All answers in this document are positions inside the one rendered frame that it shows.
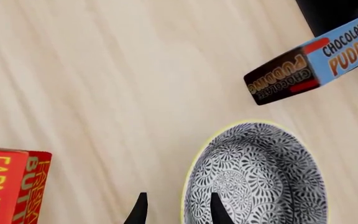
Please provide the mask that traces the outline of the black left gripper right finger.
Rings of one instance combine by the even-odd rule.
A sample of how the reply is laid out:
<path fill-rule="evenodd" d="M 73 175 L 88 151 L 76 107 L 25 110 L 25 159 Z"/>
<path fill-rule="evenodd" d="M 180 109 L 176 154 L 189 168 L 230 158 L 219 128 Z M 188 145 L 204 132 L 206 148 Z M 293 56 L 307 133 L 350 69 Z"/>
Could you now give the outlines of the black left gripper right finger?
<path fill-rule="evenodd" d="M 216 192 L 211 194 L 210 209 L 213 224 L 234 224 Z"/>

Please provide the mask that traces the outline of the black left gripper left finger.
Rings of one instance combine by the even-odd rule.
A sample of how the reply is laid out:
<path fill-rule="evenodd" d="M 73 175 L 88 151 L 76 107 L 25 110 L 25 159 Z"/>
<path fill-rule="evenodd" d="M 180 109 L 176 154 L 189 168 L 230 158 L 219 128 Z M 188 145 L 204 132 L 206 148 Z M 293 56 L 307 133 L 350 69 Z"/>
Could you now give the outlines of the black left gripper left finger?
<path fill-rule="evenodd" d="M 147 193 L 141 192 L 138 199 L 126 218 L 126 224 L 145 224 L 148 211 Z"/>

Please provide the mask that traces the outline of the black and white patterned bowl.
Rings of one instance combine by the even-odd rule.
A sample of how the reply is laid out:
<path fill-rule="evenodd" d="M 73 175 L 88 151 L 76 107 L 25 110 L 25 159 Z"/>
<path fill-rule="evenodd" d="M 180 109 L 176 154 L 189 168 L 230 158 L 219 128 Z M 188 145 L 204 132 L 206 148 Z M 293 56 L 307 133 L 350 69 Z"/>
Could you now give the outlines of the black and white patterned bowl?
<path fill-rule="evenodd" d="M 232 124 L 201 148 L 185 180 L 181 224 L 213 224 L 212 194 L 219 195 L 230 224 L 328 224 L 313 156 L 274 124 Z"/>

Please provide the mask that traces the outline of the red butter box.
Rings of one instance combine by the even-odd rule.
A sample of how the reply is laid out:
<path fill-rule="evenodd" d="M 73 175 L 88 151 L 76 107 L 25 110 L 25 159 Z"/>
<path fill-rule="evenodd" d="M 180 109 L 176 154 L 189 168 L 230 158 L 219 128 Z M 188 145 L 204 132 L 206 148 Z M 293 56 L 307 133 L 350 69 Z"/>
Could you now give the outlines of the red butter box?
<path fill-rule="evenodd" d="M 52 154 L 0 148 L 0 224 L 37 224 Z"/>

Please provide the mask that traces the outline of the chocolate pudding box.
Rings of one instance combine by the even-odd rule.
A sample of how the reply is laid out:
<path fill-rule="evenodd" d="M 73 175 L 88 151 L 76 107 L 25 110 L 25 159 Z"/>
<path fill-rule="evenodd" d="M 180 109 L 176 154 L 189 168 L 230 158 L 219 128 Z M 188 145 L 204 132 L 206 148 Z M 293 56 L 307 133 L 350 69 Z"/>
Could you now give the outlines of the chocolate pudding box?
<path fill-rule="evenodd" d="M 244 76 L 259 106 L 321 87 L 358 67 L 358 18 L 271 59 Z"/>

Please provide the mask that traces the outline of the black table leg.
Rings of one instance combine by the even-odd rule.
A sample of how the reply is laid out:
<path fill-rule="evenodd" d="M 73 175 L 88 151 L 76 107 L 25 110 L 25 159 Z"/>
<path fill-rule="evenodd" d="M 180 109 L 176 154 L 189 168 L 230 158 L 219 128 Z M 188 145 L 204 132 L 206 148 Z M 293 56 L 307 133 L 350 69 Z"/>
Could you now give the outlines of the black table leg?
<path fill-rule="evenodd" d="M 358 18 L 358 0 L 295 0 L 315 37 Z"/>

